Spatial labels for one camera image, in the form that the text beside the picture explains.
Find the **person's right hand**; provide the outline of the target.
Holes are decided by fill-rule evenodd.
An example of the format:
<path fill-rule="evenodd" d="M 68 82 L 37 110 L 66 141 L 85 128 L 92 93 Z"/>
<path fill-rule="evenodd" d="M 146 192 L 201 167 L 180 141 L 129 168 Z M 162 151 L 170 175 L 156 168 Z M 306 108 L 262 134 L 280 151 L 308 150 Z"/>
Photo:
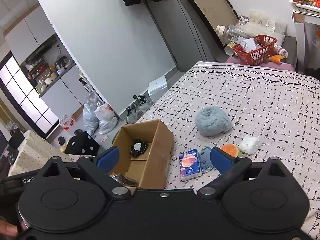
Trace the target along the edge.
<path fill-rule="evenodd" d="M 21 222 L 21 230 L 18 229 L 16 225 L 10 224 L 3 217 L 0 219 L 0 233 L 5 237 L 17 237 L 20 233 L 26 231 L 28 228 L 25 226 L 24 222 Z"/>

